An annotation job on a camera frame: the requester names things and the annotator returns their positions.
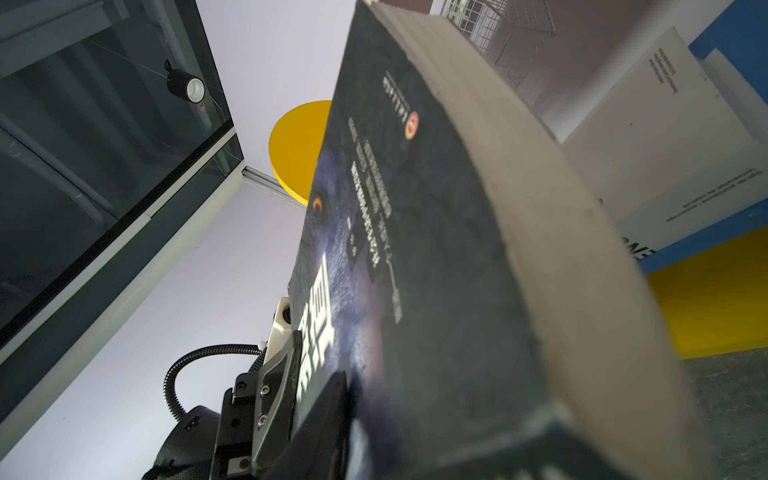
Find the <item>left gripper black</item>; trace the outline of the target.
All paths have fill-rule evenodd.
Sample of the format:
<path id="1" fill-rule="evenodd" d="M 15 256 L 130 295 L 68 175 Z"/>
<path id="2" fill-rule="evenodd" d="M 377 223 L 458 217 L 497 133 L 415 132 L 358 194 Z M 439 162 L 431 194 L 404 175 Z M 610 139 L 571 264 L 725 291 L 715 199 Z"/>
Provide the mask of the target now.
<path id="1" fill-rule="evenodd" d="M 258 479 L 275 464 L 291 437 L 301 353 L 295 330 L 258 374 L 238 375 L 225 391 L 210 479 Z"/>

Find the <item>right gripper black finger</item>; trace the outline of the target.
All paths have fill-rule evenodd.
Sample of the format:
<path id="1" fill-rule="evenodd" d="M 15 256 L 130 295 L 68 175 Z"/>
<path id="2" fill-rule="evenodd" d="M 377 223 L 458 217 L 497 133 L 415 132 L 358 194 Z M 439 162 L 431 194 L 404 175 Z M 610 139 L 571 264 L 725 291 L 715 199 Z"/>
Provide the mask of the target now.
<path id="1" fill-rule="evenodd" d="M 351 422 L 349 398 L 346 373 L 337 371 L 262 479 L 344 479 Z"/>

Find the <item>black book white characters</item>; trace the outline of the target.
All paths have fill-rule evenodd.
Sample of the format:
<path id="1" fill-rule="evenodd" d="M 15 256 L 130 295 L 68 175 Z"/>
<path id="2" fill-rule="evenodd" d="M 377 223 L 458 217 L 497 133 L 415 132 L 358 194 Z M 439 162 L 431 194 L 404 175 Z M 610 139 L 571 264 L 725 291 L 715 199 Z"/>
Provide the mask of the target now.
<path id="1" fill-rule="evenodd" d="M 550 130 L 447 19 L 355 5 L 289 284 L 339 479 L 712 479 L 661 311 Z"/>

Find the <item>white Spanish text book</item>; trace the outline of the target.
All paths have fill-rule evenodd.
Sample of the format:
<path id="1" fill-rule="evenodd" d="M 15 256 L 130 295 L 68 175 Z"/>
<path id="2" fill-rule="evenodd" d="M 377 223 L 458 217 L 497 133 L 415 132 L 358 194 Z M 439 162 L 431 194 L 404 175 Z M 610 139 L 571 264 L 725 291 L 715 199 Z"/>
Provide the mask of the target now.
<path id="1" fill-rule="evenodd" d="M 660 35 L 564 143 L 638 262 L 767 197 L 767 104 L 719 51 Z"/>

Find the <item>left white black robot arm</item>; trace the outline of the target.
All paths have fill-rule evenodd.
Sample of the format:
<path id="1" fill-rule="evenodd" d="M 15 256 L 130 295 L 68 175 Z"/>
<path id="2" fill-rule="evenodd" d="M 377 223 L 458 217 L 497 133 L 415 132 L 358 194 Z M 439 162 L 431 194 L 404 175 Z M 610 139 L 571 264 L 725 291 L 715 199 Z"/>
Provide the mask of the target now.
<path id="1" fill-rule="evenodd" d="M 177 416 L 145 479 L 263 479 L 291 440 L 302 354 L 294 331 L 259 369 L 240 374 L 219 413 Z"/>

